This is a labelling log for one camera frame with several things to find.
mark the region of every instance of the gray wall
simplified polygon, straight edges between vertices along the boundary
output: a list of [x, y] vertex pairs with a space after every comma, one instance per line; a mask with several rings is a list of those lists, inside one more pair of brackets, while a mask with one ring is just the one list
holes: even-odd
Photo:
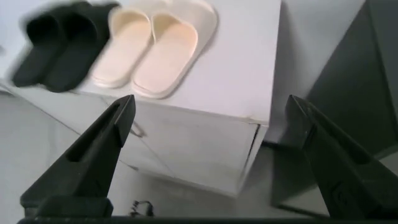
[[285, 126], [290, 94], [305, 97], [364, 0], [282, 0], [270, 130], [276, 142]]

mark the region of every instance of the cabinet handle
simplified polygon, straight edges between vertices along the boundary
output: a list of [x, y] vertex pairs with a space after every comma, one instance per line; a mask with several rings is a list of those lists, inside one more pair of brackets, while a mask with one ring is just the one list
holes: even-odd
[[135, 135], [135, 136], [137, 136], [137, 137], [139, 137], [139, 138], [143, 138], [143, 137], [146, 136], [144, 130], [142, 130], [142, 128], [135, 121], [132, 122], [132, 128], [130, 129], [130, 133]]

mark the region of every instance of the tiled floor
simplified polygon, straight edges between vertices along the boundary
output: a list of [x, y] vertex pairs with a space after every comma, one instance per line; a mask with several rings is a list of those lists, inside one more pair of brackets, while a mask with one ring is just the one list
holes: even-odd
[[[24, 100], [0, 95], [0, 223], [22, 218], [20, 195], [77, 137]], [[121, 163], [108, 197], [114, 215], [127, 215], [133, 200], [150, 200], [159, 217], [302, 217], [269, 206], [272, 158], [272, 151], [260, 151], [237, 199], [140, 174]]]

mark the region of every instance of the slide sandal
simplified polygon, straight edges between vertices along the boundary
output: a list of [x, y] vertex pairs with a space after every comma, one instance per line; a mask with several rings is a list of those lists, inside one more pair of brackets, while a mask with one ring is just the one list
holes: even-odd
[[40, 83], [65, 48], [66, 36], [62, 27], [65, 16], [77, 7], [89, 5], [78, 2], [70, 6], [58, 6], [31, 19], [25, 31], [32, 48], [21, 61], [12, 76], [16, 87]]
[[154, 44], [133, 76], [132, 89], [149, 98], [164, 98], [180, 83], [218, 23], [205, 1], [172, 1], [152, 16]]
[[150, 14], [165, 6], [163, 1], [141, 1], [110, 13], [111, 40], [90, 71], [96, 85], [117, 88], [129, 81], [131, 70], [153, 42]]
[[63, 24], [67, 34], [65, 50], [45, 76], [43, 85], [52, 92], [76, 88], [109, 39], [108, 14], [116, 3], [80, 7]]

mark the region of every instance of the cable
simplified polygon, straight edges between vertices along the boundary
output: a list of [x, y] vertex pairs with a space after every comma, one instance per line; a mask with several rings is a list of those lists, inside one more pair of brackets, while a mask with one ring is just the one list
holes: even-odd
[[[138, 206], [148, 204], [146, 208], [145, 215], [137, 212]], [[154, 216], [154, 206], [149, 201], [134, 201], [131, 207], [132, 212], [129, 213], [130, 217], [139, 217], [139, 216], [146, 216], [146, 217], [153, 217]]]

